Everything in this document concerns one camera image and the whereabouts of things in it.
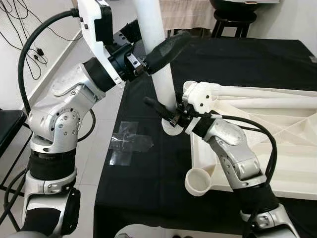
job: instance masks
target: white wall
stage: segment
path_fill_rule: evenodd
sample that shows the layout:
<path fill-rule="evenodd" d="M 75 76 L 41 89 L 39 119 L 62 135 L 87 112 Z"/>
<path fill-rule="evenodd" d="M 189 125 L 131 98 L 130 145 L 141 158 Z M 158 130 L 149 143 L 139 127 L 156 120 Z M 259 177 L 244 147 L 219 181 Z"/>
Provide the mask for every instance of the white wall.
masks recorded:
<path fill-rule="evenodd" d="M 281 0 L 257 11 L 248 37 L 300 40 L 317 56 L 317 0 Z"/>
<path fill-rule="evenodd" d="M 25 1 L 28 8 L 34 12 L 42 21 L 48 19 L 54 14 L 60 13 L 65 10 L 69 10 L 73 7 L 71 0 L 27 0 Z M 21 7 L 21 14 L 25 15 L 25 10 Z M 18 20 L 13 19 L 13 23 L 17 26 L 17 29 L 23 35 L 22 28 Z M 29 15 L 24 20 L 25 26 L 30 33 L 40 25 L 40 22 L 32 15 Z M 59 35 L 67 38 L 74 39 L 77 33 L 80 31 L 79 23 L 77 19 L 68 17 L 61 21 L 58 21 L 52 26 Z M 21 47 L 21 43 L 17 38 L 13 27 L 10 25 L 6 14 L 0 11 L 0 31 L 11 41 L 14 45 Z M 28 96 L 33 95 L 35 90 L 39 87 L 45 76 L 50 72 L 52 67 L 61 57 L 63 51 L 70 45 L 70 42 L 65 41 L 50 30 L 45 30 L 35 41 L 36 46 L 42 48 L 46 57 L 49 59 L 47 67 L 40 64 L 42 69 L 42 76 L 39 80 L 35 81 L 30 75 L 30 71 L 25 65 L 25 87 Z M 18 89 L 17 82 L 17 65 L 20 55 L 20 51 L 9 46 L 6 41 L 0 36 L 0 108 L 3 109 L 20 109 L 22 108 L 22 100 Z M 31 68 L 34 68 L 34 72 L 38 75 L 39 71 L 36 66 L 31 63 Z"/>

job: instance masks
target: tile floor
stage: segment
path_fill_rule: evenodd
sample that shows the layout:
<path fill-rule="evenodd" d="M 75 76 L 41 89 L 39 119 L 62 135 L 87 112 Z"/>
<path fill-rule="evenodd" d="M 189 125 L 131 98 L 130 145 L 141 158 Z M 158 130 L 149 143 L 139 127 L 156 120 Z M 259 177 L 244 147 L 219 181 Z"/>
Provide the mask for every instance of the tile floor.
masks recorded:
<path fill-rule="evenodd" d="M 114 31 L 117 31 L 127 22 L 135 19 L 135 12 L 132 7 L 131 0 L 110 1 L 109 3 L 112 8 Z M 79 62 L 84 62 L 90 57 L 92 57 L 92 54 L 90 53 L 89 48 L 86 46 L 84 40 L 80 40 L 55 75 L 58 76 L 63 74 L 69 67 Z M 93 107 L 97 118 L 96 128 L 86 140 L 78 143 L 76 155 L 76 166 L 78 169 L 78 175 L 75 186 L 81 191 L 82 194 L 80 202 L 80 216 L 76 231 L 66 237 L 93 237 L 93 207 L 95 196 L 102 167 L 105 161 L 107 148 L 112 135 L 116 115 L 120 105 L 122 93 L 123 90 L 120 90 L 119 88 L 113 88 L 107 93 L 106 97 L 102 101 L 98 102 Z M 91 116 L 87 114 L 83 120 L 79 136 L 85 134 L 89 130 L 91 121 Z M 23 157 L 27 158 L 28 153 L 29 150 L 26 150 L 25 156 Z M 16 173 L 20 171 L 22 167 L 23 162 L 21 162 L 21 165 L 17 167 Z M 3 194 L 4 193 L 0 191 L 0 201 L 3 200 Z M 12 209 L 12 213 L 17 218 L 19 223 L 22 206 L 23 199 L 18 198 Z M 14 228 L 7 218 L 5 222 L 0 226 L 0 237 L 4 238 L 13 232 Z M 144 225 L 130 225 L 125 227 L 119 233 L 127 233 L 134 238 L 172 238 L 173 235 L 176 234 L 182 237 L 193 236 L 194 238 L 239 237 L 193 231 L 177 231 L 171 229 L 163 229 L 160 227 L 150 228 Z"/>

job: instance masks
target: black chair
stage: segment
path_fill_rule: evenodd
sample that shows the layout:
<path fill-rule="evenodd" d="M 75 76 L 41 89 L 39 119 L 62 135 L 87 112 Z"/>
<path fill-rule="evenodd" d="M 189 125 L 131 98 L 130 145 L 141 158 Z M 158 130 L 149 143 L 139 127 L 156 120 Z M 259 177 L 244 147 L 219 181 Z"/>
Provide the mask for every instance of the black chair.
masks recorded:
<path fill-rule="evenodd" d="M 21 127 L 25 126 L 26 128 L 30 129 L 30 127 L 25 123 L 26 116 L 23 111 L 21 110 L 2 110 L 0 109 L 0 157 L 4 154 L 5 150 L 14 139 L 18 131 Z M 9 175 L 11 174 L 14 166 L 18 162 L 19 158 L 21 157 L 25 147 L 29 143 L 32 134 L 29 136 L 25 144 L 23 145 L 21 151 L 19 152 L 18 156 L 15 158 L 12 166 L 8 170 L 7 174 L 5 175 L 3 181 L 0 184 L 1 190 L 7 190 L 7 187 L 4 185 L 7 181 Z"/>
<path fill-rule="evenodd" d="M 252 11 L 233 12 L 216 10 L 214 17 L 217 22 L 211 34 L 212 38 L 221 37 L 225 27 L 237 27 L 234 37 L 246 38 L 249 26 L 256 20 L 257 15 Z"/>

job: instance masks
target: white cylinder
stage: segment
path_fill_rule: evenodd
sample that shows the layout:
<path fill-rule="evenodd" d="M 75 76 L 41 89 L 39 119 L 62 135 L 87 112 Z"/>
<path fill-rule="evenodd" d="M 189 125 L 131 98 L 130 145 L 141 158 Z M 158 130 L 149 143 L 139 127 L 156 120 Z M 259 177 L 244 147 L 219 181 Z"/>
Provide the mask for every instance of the white cylinder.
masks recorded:
<path fill-rule="evenodd" d="M 236 108 L 317 109 L 317 98 L 256 98 L 223 100 Z"/>
<path fill-rule="evenodd" d="M 185 188 L 193 196 L 203 196 L 211 188 L 210 175 L 200 168 L 190 169 L 185 177 Z"/>
<path fill-rule="evenodd" d="M 219 95 L 221 96 L 235 96 L 235 97 L 249 97 L 249 98 L 305 98 L 306 96 L 271 92 L 266 90 L 257 90 L 250 88 L 220 86 Z"/>
<path fill-rule="evenodd" d="M 133 0 L 146 54 L 165 40 L 159 0 Z M 170 65 L 152 75 L 158 101 L 170 111 L 176 109 L 176 97 Z"/>

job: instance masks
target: table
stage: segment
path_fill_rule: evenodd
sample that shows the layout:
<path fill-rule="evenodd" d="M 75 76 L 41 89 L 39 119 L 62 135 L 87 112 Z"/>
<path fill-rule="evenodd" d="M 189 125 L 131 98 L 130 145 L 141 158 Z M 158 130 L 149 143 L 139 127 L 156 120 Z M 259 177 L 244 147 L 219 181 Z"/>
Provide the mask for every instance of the table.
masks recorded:
<path fill-rule="evenodd" d="M 213 29 L 216 20 L 209 0 L 159 0 L 165 30 Z"/>
<path fill-rule="evenodd" d="M 144 54 L 139 46 L 136 54 Z M 317 64 L 296 40 L 197 39 L 171 64 L 176 90 L 187 80 L 221 85 L 317 91 Z M 239 204 L 231 192 L 191 196 L 184 187 L 191 168 L 190 137 L 166 135 L 160 118 L 142 103 L 155 97 L 151 79 L 128 83 L 114 132 L 121 121 L 138 121 L 138 134 L 152 137 L 148 152 L 133 152 L 130 166 L 108 166 L 108 150 L 96 195 L 94 237 L 113 238 L 130 224 L 241 234 Z M 317 236 L 317 202 L 280 198 Z"/>

